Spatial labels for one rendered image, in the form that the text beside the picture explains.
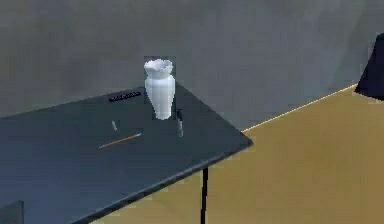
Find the black and grey pen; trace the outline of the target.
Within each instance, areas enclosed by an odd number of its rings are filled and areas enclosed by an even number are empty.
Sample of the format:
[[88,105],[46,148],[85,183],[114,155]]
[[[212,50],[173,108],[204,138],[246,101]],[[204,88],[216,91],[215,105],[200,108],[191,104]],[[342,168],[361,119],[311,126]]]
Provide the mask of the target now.
[[182,115],[182,110],[177,109],[177,121],[178,121],[178,135],[179,137],[183,137],[183,115]]

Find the white vase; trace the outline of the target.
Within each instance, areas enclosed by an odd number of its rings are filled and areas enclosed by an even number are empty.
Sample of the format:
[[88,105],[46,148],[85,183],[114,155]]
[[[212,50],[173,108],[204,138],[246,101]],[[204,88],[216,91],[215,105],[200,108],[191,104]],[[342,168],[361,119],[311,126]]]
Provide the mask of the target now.
[[175,79],[171,74],[173,63],[170,60],[150,60],[144,64],[147,73],[145,90],[153,106],[155,117],[166,120],[171,117],[175,96]]

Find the black remote control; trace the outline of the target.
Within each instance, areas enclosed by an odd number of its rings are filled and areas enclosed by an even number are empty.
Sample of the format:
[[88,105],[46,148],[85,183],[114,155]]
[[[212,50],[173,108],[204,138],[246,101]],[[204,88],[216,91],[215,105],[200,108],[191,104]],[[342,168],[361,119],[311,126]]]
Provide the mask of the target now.
[[129,98],[133,98],[133,97],[137,97],[137,96],[141,96],[141,92],[128,92],[128,93],[121,93],[121,94],[118,94],[118,95],[115,95],[113,97],[110,97],[108,100],[109,102],[116,102],[116,101],[121,101],[121,100],[125,100],[125,99],[129,99]]

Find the orange pencil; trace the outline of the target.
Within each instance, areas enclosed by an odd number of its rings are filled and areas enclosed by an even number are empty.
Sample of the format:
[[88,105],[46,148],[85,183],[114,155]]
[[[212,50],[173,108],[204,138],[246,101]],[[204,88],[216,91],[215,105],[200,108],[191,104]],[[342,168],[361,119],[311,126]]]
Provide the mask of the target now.
[[102,149],[102,148],[105,148],[105,147],[108,147],[108,146],[111,146],[111,145],[114,145],[114,144],[118,144],[118,143],[121,143],[121,142],[124,142],[124,141],[128,141],[128,140],[131,140],[131,139],[138,138],[138,137],[140,137],[141,135],[142,135],[142,133],[137,133],[137,134],[132,135],[132,136],[124,137],[124,138],[121,138],[121,139],[114,140],[114,141],[112,141],[112,142],[103,144],[103,145],[99,146],[98,148],[99,148],[99,149]]

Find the dark grey table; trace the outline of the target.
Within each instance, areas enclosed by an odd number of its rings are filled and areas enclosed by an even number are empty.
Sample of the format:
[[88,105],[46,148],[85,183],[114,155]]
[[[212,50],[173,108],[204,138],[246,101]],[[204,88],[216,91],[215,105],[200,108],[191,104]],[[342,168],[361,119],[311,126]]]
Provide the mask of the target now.
[[[142,95],[108,100],[135,91]],[[23,224],[89,224],[251,144],[182,85],[167,120],[156,119],[142,87],[3,117],[0,222],[11,220],[6,207],[21,207]]]

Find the dark navy furniture block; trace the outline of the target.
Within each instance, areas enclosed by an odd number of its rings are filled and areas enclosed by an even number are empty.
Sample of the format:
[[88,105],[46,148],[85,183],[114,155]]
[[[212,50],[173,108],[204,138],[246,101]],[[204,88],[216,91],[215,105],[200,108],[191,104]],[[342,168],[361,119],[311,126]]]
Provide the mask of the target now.
[[355,92],[384,101],[384,33],[376,36],[372,53]]

